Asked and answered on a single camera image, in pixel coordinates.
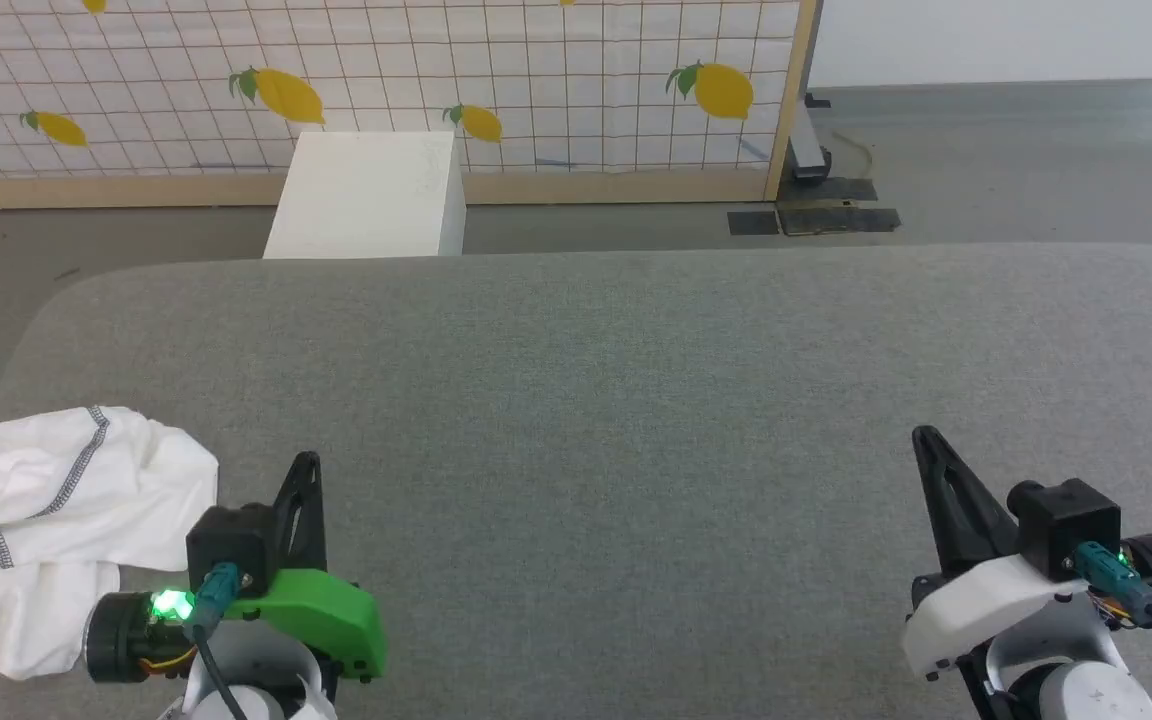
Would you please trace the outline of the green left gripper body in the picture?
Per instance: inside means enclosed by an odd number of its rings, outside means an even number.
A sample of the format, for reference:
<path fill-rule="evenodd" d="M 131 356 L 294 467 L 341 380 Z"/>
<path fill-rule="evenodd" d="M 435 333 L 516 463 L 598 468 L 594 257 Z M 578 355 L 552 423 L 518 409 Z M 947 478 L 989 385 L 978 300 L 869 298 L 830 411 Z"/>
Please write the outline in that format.
<path fill-rule="evenodd" d="M 347 679 L 380 679 L 387 670 L 376 598 L 323 570 L 279 570 L 266 594 L 238 598 L 223 619 L 265 621 L 339 664 Z"/>

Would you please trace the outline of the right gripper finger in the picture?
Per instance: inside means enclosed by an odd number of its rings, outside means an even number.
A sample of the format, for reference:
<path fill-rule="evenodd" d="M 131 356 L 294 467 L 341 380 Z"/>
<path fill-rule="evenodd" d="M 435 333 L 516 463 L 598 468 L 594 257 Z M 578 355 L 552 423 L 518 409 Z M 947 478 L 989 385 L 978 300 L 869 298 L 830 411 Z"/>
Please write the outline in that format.
<path fill-rule="evenodd" d="M 911 444 L 942 577 L 1014 555 L 1018 524 L 940 430 L 920 425 Z"/>

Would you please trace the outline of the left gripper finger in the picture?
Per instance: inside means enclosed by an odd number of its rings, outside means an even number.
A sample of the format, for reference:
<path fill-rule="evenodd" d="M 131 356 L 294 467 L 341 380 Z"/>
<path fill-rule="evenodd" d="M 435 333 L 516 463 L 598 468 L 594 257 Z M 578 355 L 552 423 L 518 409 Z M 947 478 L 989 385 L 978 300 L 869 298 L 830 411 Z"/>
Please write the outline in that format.
<path fill-rule="evenodd" d="M 275 569 L 328 570 L 323 506 L 321 458 L 314 450 L 294 456 L 273 505 Z"/>

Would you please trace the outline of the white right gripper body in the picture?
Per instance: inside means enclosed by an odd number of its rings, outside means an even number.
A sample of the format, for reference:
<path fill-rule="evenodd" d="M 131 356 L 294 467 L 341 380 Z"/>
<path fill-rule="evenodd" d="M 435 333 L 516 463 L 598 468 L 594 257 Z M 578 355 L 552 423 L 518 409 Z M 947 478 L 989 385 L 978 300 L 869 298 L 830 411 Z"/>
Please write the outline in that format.
<path fill-rule="evenodd" d="M 915 676 L 986 647 L 990 683 L 1051 659 L 1098 659 L 1098 612 L 1084 579 L 1052 582 L 1014 555 L 975 566 L 929 593 L 905 621 L 901 647 Z"/>

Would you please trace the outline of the white garment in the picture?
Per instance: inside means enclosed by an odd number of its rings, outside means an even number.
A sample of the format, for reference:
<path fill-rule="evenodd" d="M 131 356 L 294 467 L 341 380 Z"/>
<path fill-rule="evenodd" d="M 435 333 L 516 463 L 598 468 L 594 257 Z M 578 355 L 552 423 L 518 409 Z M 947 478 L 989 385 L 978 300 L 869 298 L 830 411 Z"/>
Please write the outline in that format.
<path fill-rule="evenodd" d="M 0 674 L 68 673 L 120 569 L 184 571 L 218 458 L 128 407 L 0 420 Z"/>

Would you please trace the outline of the large black floor mat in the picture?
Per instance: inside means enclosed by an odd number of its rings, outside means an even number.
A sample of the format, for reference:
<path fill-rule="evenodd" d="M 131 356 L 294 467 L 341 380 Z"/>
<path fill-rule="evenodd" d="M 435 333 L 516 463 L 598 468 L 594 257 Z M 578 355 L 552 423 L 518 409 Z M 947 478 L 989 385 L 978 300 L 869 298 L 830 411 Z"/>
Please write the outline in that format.
<path fill-rule="evenodd" d="M 900 227 L 895 209 L 881 209 L 872 179 L 823 179 L 817 184 L 787 181 L 780 187 L 776 214 L 786 236 L 890 233 Z"/>

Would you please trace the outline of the white box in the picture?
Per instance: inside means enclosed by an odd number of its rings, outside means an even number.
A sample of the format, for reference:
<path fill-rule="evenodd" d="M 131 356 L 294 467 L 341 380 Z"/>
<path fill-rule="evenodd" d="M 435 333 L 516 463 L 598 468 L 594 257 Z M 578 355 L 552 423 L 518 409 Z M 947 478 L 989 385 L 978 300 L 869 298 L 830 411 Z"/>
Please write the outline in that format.
<path fill-rule="evenodd" d="M 460 256 L 465 223 L 453 132 L 302 132 L 262 256 Z"/>

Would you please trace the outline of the grey metal stand foot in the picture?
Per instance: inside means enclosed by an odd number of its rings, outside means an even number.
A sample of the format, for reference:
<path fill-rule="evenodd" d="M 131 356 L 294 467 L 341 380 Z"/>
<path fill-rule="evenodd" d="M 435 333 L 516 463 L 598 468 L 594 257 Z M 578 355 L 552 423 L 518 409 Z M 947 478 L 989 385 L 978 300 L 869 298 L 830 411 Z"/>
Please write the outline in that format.
<path fill-rule="evenodd" d="M 810 109 L 831 108 L 827 100 L 805 92 L 795 111 L 794 127 L 788 136 L 788 179 L 799 185 L 818 185 L 829 177 L 831 151 L 819 142 Z"/>

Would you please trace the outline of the white rolling partition board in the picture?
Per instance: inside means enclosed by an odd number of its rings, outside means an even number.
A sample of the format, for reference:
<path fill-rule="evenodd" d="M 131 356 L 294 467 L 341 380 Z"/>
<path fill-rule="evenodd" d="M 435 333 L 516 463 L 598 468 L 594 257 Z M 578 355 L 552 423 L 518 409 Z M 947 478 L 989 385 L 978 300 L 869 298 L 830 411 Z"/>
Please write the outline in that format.
<path fill-rule="evenodd" d="M 812 88 L 1152 79 L 1152 0 L 824 0 Z"/>

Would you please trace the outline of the lemon print partition panel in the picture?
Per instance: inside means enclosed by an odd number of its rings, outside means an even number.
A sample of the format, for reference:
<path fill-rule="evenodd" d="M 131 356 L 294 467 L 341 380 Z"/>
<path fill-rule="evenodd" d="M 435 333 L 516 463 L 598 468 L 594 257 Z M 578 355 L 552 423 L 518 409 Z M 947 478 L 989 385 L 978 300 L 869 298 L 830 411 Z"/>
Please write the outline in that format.
<path fill-rule="evenodd" d="M 0 209 L 273 205 L 306 132 L 472 204 L 771 200 L 820 0 L 0 0 Z"/>

